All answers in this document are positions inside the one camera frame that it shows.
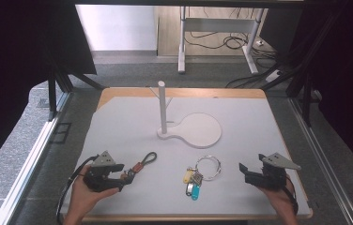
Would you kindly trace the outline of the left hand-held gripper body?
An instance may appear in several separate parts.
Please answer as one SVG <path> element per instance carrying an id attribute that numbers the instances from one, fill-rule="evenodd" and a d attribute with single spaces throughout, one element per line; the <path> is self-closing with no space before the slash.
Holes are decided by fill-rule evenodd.
<path id="1" fill-rule="evenodd" d="M 112 188 L 117 188 L 121 191 L 123 187 L 120 187 L 116 183 L 116 179 L 109 177 L 111 173 L 110 167 L 116 164 L 110 154 L 104 151 L 90 165 L 90 168 L 84 175 L 84 183 L 95 192 L 102 192 Z"/>

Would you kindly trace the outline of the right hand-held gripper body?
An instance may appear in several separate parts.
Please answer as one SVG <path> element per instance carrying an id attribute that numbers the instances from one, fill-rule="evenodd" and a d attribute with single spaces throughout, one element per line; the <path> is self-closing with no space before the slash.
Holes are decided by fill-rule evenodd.
<path id="1" fill-rule="evenodd" d="M 286 169 L 299 171 L 300 165 L 279 153 L 266 156 L 262 172 L 250 172 L 245 175 L 245 182 L 259 188 L 279 190 L 286 186 Z"/>

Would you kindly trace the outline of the leather keychain with black loop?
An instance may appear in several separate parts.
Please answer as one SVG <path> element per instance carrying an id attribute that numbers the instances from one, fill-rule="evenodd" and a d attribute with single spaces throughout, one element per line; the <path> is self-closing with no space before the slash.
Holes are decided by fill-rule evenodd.
<path id="1" fill-rule="evenodd" d="M 135 164 L 131 169 L 124 172 L 125 179 L 132 181 L 135 175 L 141 171 L 146 164 L 152 163 L 157 159 L 157 154 L 155 152 L 148 153 L 140 162 Z"/>

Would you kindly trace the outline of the person's right hand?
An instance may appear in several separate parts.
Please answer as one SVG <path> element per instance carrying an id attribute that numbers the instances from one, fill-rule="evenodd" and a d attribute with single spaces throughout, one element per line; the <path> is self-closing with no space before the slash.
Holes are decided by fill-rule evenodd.
<path id="1" fill-rule="evenodd" d="M 278 216 L 292 217 L 296 216 L 294 212 L 294 206 L 288 195 L 281 190 L 268 190 L 260 188 L 260 190 L 267 196 L 270 204 L 276 211 Z"/>

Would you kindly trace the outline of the white table mat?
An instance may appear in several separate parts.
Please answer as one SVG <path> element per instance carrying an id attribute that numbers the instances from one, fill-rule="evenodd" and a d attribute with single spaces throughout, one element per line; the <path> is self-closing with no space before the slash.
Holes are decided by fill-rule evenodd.
<path id="1" fill-rule="evenodd" d="M 196 149 L 180 139 L 160 139 L 155 97 L 115 97 L 94 113 L 81 160 L 107 151 L 131 168 L 149 152 L 158 157 L 121 192 L 100 201 L 87 219 L 274 217 L 266 196 L 245 182 L 238 166 L 259 171 L 258 154 L 289 155 L 267 100 L 175 97 L 167 108 L 173 122 L 190 113 L 207 113 L 218 120 L 223 134 L 216 144 Z"/>

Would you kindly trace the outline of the white key holder stand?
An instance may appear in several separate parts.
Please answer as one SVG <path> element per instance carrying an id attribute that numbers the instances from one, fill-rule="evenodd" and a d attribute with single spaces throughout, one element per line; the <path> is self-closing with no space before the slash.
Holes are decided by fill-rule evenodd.
<path id="1" fill-rule="evenodd" d="M 152 87 L 149 90 L 158 98 L 160 104 L 161 126 L 157 130 L 160 139 L 180 139 L 197 149 L 209 148 L 220 140 L 223 134 L 221 124 L 207 113 L 190 113 L 177 123 L 167 121 L 167 107 L 171 99 L 166 100 L 164 81 L 158 81 L 158 91 L 154 91 Z"/>

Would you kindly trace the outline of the white power strip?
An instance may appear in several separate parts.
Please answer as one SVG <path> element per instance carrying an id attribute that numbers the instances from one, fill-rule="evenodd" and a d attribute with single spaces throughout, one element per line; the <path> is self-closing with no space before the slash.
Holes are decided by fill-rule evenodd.
<path id="1" fill-rule="evenodd" d="M 279 78 L 282 74 L 283 73 L 280 70 L 276 69 L 275 71 L 273 71 L 271 74 L 269 74 L 267 76 L 266 82 L 270 83 L 270 82 L 276 80 L 277 78 Z"/>

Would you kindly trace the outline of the black curtain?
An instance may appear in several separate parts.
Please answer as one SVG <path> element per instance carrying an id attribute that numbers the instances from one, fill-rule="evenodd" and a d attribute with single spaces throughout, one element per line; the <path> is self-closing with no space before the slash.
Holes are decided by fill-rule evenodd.
<path id="1" fill-rule="evenodd" d="M 21 118 L 30 90 L 54 70 L 96 72 L 75 5 L 0 0 L 0 149 Z"/>
<path id="2" fill-rule="evenodd" d="M 353 0 L 347 0 L 308 66 L 319 110 L 353 152 Z"/>

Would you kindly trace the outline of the aluminium rail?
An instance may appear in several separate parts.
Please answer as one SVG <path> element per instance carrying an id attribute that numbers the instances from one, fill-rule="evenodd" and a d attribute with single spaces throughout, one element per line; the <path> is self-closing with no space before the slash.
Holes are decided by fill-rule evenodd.
<path id="1" fill-rule="evenodd" d="M 8 225 L 11 221 L 29 180 L 38 165 L 39 159 L 54 133 L 55 127 L 59 122 L 62 111 L 64 110 L 69 97 L 70 94 L 64 93 L 60 96 L 59 100 L 56 101 L 56 109 L 58 110 L 58 113 L 54 119 L 44 124 L 7 197 L 4 199 L 3 204 L 0 207 L 0 225 Z"/>
<path id="2" fill-rule="evenodd" d="M 315 136 L 313 129 L 310 126 L 308 126 L 307 123 L 304 121 L 301 115 L 302 109 L 300 108 L 299 103 L 293 98 L 290 98 L 288 101 L 299 122 L 299 125 L 301 126 L 301 129 L 303 130 L 305 138 L 308 144 L 310 145 L 310 148 L 317 161 L 317 164 L 325 176 L 325 179 L 328 183 L 331 193 L 334 199 L 336 200 L 345 218 L 345 221 L 347 222 L 347 225 L 353 225 L 353 206 L 350 199 L 347 196 L 347 193 L 343 185 L 341 184 L 340 180 L 337 178 L 334 169 L 331 167 L 330 162 L 326 157 L 323 151 L 323 148 L 320 145 L 317 137 Z"/>

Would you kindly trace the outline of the black metal frame strut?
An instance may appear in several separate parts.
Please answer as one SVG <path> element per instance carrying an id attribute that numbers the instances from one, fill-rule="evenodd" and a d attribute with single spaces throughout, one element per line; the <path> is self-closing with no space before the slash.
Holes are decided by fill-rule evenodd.
<path id="1" fill-rule="evenodd" d="M 309 114 L 312 98 L 309 66 L 321 45 L 324 21 L 310 18 L 304 10 L 271 9 L 260 33 L 260 37 L 277 52 L 276 65 L 268 73 L 277 68 L 282 70 L 278 78 L 262 85 L 261 89 L 268 91 L 289 80 L 285 93 L 291 98 L 302 93 L 301 117 L 308 126 L 311 125 Z"/>
<path id="2" fill-rule="evenodd" d="M 53 121 L 58 114 L 56 104 L 56 86 L 59 86 L 64 93 L 70 93 L 73 90 L 73 84 L 69 75 L 76 77 L 84 83 L 94 87 L 98 90 L 105 89 L 105 86 L 88 78 L 83 73 L 79 72 L 65 72 L 57 64 L 53 64 L 48 76 L 48 94 L 49 94 L 49 120 Z"/>

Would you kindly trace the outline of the white desk frame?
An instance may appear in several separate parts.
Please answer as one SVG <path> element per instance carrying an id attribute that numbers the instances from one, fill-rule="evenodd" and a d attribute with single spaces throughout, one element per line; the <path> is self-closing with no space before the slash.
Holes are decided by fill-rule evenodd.
<path id="1" fill-rule="evenodd" d="M 252 74 L 257 74 L 258 69 L 253 60 L 251 51 L 257 31 L 261 24 L 264 9 L 258 9 L 254 19 L 210 19 L 188 18 L 186 8 L 180 8 L 180 41 L 178 48 L 177 71 L 185 73 L 185 33 L 186 32 L 218 32 L 218 33 L 245 33 L 249 35 L 248 43 L 241 49 Z"/>

